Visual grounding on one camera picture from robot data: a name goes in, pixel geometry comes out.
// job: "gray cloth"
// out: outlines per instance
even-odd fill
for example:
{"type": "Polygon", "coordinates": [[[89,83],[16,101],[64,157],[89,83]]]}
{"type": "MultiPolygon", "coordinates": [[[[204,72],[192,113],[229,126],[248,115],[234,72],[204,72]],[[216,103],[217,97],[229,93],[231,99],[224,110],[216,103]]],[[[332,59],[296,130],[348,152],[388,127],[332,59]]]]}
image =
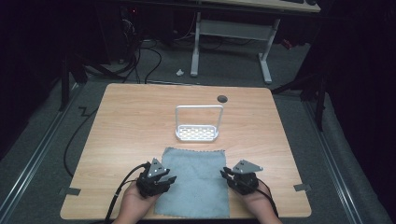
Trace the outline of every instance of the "gray cloth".
{"type": "Polygon", "coordinates": [[[228,186],[220,170],[226,166],[224,150],[191,151],[168,147],[163,167],[177,179],[155,204],[155,214],[172,217],[229,217],[228,186]]]}

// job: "wooden table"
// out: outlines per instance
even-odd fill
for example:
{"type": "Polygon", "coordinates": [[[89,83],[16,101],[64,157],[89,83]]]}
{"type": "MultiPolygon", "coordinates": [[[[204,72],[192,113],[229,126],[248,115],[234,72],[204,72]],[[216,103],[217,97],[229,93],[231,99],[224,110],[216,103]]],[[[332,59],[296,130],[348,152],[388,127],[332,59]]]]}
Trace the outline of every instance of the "wooden table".
{"type": "MultiPolygon", "coordinates": [[[[271,92],[265,88],[110,84],[92,125],[61,211],[64,219],[104,218],[121,180],[137,165],[161,160],[166,147],[224,149],[227,166],[242,159],[264,168],[258,178],[270,186],[281,217],[308,217],[311,208],[271,92]],[[218,96],[228,102],[221,104],[218,96]],[[175,135],[177,105],[223,105],[219,137],[213,143],[182,143],[175,135]]],[[[136,178],[143,170],[135,172],[136,178]]],[[[229,191],[230,218],[252,217],[229,191]]],[[[120,198],[112,217],[119,212],[120,198]]],[[[145,218],[173,218],[153,214],[145,218]]]]}

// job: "black cable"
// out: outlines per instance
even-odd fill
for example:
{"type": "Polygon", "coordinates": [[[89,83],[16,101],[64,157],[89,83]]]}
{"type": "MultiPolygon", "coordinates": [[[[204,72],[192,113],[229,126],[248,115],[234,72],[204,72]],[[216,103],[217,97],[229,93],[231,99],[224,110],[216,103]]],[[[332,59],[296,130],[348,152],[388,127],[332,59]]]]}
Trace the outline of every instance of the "black cable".
{"type": "Polygon", "coordinates": [[[146,75],[145,77],[145,84],[148,84],[148,79],[149,79],[149,75],[151,75],[152,72],[154,72],[155,69],[158,68],[158,66],[160,66],[161,61],[163,60],[163,57],[161,56],[161,54],[155,50],[155,49],[146,49],[146,50],[151,50],[153,52],[155,52],[156,54],[158,54],[158,56],[160,57],[160,60],[158,61],[157,65],[155,65],[155,67],[153,69],[151,69],[151,71],[149,71],[149,73],[146,75]]]}
{"type": "Polygon", "coordinates": [[[117,199],[119,198],[119,195],[120,195],[120,192],[121,192],[121,190],[122,190],[122,187],[126,184],[128,178],[129,178],[129,176],[131,176],[131,174],[133,174],[137,169],[140,169],[140,168],[142,168],[142,167],[146,167],[148,164],[149,164],[149,163],[147,162],[147,163],[143,163],[143,164],[140,164],[140,165],[136,166],[136,167],[135,167],[131,172],[129,172],[129,174],[128,174],[127,176],[125,176],[125,178],[122,180],[122,182],[120,183],[120,185],[119,185],[119,187],[117,188],[116,192],[114,193],[113,200],[111,200],[110,206],[108,207],[107,215],[106,215],[106,218],[105,218],[105,223],[106,223],[106,224],[110,224],[110,216],[111,216],[111,213],[113,212],[114,205],[116,204],[116,201],[117,201],[117,199]]]}
{"type": "Polygon", "coordinates": [[[69,142],[67,143],[66,149],[64,150],[64,169],[66,170],[66,172],[73,178],[73,173],[70,171],[69,167],[67,166],[67,162],[66,162],[66,156],[67,156],[67,151],[73,141],[73,139],[76,137],[77,133],[79,132],[79,130],[81,129],[82,125],[85,124],[85,122],[87,122],[87,120],[92,117],[93,114],[95,114],[98,111],[99,108],[96,108],[95,110],[93,110],[91,112],[90,115],[87,116],[87,118],[84,119],[84,121],[82,121],[82,123],[78,126],[78,128],[75,130],[75,132],[73,133],[72,137],[70,138],[69,142]]]}
{"type": "Polygon", "coordinates": [[[184,47],[186,47],[186,46],[191,46],[191,45],[194,44],[194,40],[189,40],[189,39],[192,38],[192,37],[194,37],[194,35],[189,36],[189,37],[186,37],[186,38],[184,38],[184,39],[174,40],[174,43],[177,44],[177,45],[179,45],[179,46],[184,46],[184,47]],[[179,42],[182,42],[182,41],[188,42],[188,44],[180,44],[179,42]]]}
{"type": "Polygon", "coordinates": [[[93,72],[91,69],[85,67],[85,71],[87,73],[90,73],[90,74],[95,75],[95,76],[106,75],[106,76],[109,76],[109,77],[123,79],[124,77],[120,77],[119,74],[124,73],[124,72],[126,72],[126,71],[128,71],[130,69],[133,69],[136,66],[136,59],[135,59],[135,56],[134,56],[134,50],[140,48],[140,46],[142,44],[139,41],[141,35],[142,35],[141,33],[138,33],[138,34],[134,35],[134,37],[132,38],[131,45],[129,46],[129,49],[128,49],[128,52],[127,52],[128,53],[127,58],[129,58],[129,63],[125,67],[121,68],[120,70],[109,71],[108,69],[104,68],[102,65],[99,65],[99,64],[96,64],[94,62],[91,62],[90,60],[85,59],[82,56],[78,55],[78,57],[84,62],[84,64],[87,64],[87,65],[93,67],[95,70],[99,71],[99,73],[96,73],[96,72],[93,72]]]}
{"type": "Polygon", "coordinates": [[[174,39],[174,40],[173,40],[174,43],[177,44],[177,41],[178,41],[178,40],[183,40],[183,39],[187,39],[187,38],[190,38],[190,37],[192,37],[192,36],[195,36],[195,35],[192,35],[192,34],[191,34],[191,31],[192,31],[192,28],[194,27],[196,17],[197,17],[197,13],[194,12],[194,15],[192,16],[192,21],[191,21],[190,29],[189,29],[189,30],[187,31],[187,33],[186,33],[185,35],[183,35],[182,37],[177,38],[177,39],[174,39]]]}
{"type": "Polygon", "coordinates": [[[219,39],[219,44],[218,44],[217,46],[215,46],[214,48],[206,48],[206,47],[204,47],[202,44],[200,44],[200,48],[201,48],[201,49],[206,49],[206,50],[218,49],[219,47],[222,46],[223,42],[224,42],[224,38],[221,37],[221,38],[219,39]]]}
{"type": "Polygon", "coordinates": [[[145,47],[145,49],[154,49],[155,47],[157,47],[158,41],[156,39],[150,39],[150,40],[143,41],[143,42],[149,42],[149,41],[154,41],[154,44],[152,46],[145,47]]]}
{"type": "Polygon", "coordinates": [[[103,220],[90,222],[90,224],[105,224],[103,220]]]}
{"type": "Polygon", "coordinates": [[[137,59],[136,59],[136,57],[134,56],[134,67],[133,68],[131,68],[131,71],[129,71],[129,73],[125,76],[125,78],[124,78],[124,80],[122,81],[122,83],[125,83],[126,82],[126,80],[128,79],[128,77],[132,74],[132,72],[136,69],[136,66],[137,66],[137,59]]]}
{"type": "Polygon", "coordinates": [[[125,183],[123,184],[123,186],[126,185],[126,184],[128,184],[128,183],[132,183],[132,182],[134,182],[134,181],[136,181],[136,180],[128,180],[127,182],[125,182],[125,183]]]}
{"type": "Polygon", "coordinates": [[[243,43],[238,43],[238,42],[234,42],[234,41],[231,41],[231,40],[224,39],[225,43],[232,44],[232,45],[238,45],[238,46],[245,46],[245,45],[250,44],[250,42],[253,42],[253,41],[255,41],[255,40],[254,39],[249,39],[248,41],[245,41],[243,43]]]}
{"type": "Polygon", "coordinates": [[[260,194],[264,195],[264,197],[267,198],[268,201],[270,201],[270,204],[271,204],[271,206],[272,206],[272,208],[273,208],[273,210],[274,210],[275,215],[276,215],[277,217],[279,217],[279,214],[278,214],[277,209],[276,209],[275,202],[274,202],[274,200],[273,200],[270,196],[268,196],[268,194],[264,193],[264,192],[263,192],[262,190],[260,190],[260,189],[254,189],[253,187],[247,185],[247,184],[244,183],[243,181],[238,181],[237,184],[241,184],[241,185],[243,185],[244,187],[247,187],[248,189],[256,190],[256,191],[258,191],[260,194]]]}
{"type": "Polygon", "coordinates": [[[139,74],[137,73],[137,67],[134,69],[134,72],[135,72],[135,77],[136,77],[136,83],[137,83],[137,84],[140,84],[140,76],[139,76],[139,74]]]}
{"type": "Polygon", "coordinates": [[[109,71],[108,69],[103,67],[101,64],[95,63],[95,62],[91,61],[90,59],[85,58],[78,54],[75,54],[75,56],[80,62],[82,62],[82,64],[89,65],[89,66],[93,67],[94,69],[96,69],[97,71],[101,72],[101,75],[105,75],[105,76],[112,77],[115,79],[122,79],[122,77],[120,77],[118,74],[115,74],[115,73],[109,71]]]}

